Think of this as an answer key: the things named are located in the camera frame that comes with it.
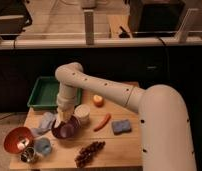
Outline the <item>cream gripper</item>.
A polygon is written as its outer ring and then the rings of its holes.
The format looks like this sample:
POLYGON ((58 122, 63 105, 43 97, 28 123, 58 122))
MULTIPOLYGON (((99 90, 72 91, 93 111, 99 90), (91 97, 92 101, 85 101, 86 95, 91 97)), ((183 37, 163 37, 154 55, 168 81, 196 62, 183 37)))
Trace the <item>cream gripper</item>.
POLYGON ((71 118, 71 116, 74 113, 74 108, 68 108, 66 110, 62 110, 60 108, 57 108, 57 112, 58 112, 58 119, 62 122, 68 122, 71 118))

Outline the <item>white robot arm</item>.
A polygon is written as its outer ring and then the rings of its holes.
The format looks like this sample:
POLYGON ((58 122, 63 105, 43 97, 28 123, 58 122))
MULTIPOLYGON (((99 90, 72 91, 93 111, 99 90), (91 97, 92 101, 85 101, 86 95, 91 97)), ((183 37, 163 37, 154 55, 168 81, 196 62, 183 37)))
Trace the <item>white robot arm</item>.
POLYGON ((190 119, 184 99, 174 88, 158 84, 147 89, 92 77, 78 62, 55 71, 60 82, 59 112, 68 115, 76 90, 92 91, 139 115, 143 171, 197 171, 190 119))

